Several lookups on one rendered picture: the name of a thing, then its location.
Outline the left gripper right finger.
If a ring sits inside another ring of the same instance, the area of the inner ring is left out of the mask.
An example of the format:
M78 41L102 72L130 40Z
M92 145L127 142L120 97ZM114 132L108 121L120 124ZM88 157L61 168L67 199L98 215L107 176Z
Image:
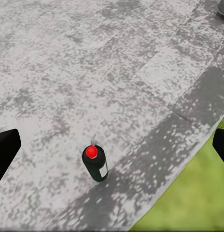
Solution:
M212 145L224 162L224 130L223 129L220 128L216 129Z

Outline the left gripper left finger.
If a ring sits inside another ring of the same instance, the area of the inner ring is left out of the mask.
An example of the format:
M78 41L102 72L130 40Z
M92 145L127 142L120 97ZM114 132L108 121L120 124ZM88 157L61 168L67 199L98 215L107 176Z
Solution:
M21 148L17 129L0 132L0 181Z

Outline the insectifuge atomizer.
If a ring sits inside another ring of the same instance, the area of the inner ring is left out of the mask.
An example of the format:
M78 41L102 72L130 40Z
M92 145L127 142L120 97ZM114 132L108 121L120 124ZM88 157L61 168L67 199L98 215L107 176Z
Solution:
M96 143L97 140L91 140L91 146L86 147L82 153L82 161L93 180L101 182L108 176L108 165L104 150Z

